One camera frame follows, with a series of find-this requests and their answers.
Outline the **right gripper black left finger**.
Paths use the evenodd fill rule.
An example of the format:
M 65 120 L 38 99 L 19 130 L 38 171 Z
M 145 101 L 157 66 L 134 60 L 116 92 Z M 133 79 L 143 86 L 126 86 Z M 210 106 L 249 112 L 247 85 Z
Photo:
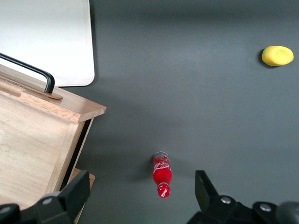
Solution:
M 90 178 L 79 173 L 61 191 L 44 195 L 31 207 L 20 210 L 15 203 L 0 206 L 2 224 L 73 224 L 90 196 Z

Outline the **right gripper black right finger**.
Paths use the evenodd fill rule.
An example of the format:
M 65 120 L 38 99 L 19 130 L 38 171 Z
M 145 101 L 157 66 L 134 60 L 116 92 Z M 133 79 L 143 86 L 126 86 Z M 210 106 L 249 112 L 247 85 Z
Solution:
M 198 211 L 189 224 L 277 224 L 277 206 L 255 202 L 246 207 L 230 196 L 219 195 L 204 170 L 195 171 L 195 196 Z

